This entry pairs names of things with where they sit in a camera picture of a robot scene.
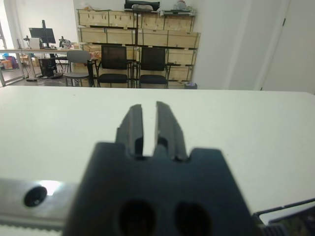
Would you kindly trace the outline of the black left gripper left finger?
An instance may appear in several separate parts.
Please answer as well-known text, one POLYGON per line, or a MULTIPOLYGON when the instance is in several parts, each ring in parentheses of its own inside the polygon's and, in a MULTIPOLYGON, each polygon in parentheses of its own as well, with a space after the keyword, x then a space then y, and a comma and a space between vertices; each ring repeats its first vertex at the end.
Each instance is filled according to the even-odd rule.
POLYGON ((128 155, 143 155, 144 131, 142 107, 136 104, 130 107, 120 126, 117 128, 115 143, 122 144, 128 155))

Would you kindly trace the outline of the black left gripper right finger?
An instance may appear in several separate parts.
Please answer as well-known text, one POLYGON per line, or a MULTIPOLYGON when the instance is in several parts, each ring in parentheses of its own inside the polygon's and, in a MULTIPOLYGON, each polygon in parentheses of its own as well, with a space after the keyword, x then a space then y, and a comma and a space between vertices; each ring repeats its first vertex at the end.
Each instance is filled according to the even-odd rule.
POLYGON ((170 106, 158 101, 154 158, 188 160, 184 134, 170 106))

